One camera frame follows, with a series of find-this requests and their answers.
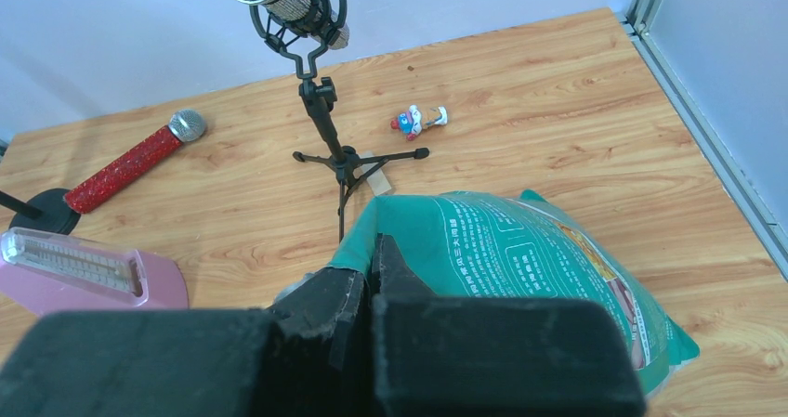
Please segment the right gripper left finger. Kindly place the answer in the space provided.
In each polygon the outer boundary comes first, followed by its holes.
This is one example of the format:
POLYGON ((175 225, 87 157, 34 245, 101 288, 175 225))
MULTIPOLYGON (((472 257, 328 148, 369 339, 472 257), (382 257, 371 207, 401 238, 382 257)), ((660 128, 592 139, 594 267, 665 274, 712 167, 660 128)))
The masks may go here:
POLYGON ((369 289, 324 268, 267 308, 73 311, 1 371, 5 416, 349 416, 366 405, 369 289))

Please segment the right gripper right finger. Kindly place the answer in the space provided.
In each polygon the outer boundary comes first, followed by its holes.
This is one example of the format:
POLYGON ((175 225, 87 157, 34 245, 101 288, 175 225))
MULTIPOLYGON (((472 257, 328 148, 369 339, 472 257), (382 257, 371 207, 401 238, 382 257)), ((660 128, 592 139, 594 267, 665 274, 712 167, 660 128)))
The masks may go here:
POLYGON ((611 314, 582 299, 440 296, 375 240, 372 367, 380 416, 642 416, 611 314))

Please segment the green pet food bag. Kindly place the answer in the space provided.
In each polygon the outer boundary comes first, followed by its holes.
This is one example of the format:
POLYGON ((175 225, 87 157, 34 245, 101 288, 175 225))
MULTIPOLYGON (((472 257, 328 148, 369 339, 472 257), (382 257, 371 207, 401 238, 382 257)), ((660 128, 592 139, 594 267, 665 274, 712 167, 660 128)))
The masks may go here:
POLYGON ((516 199, 470 191, 393 195, 371 200, 322 268, 355 270, 367 281, 364 349, 373 382, 371 265, 381 234, 440 296, 582 299, 604 307, 646 400, 700 354, 633 275, 535 192, 516 199))

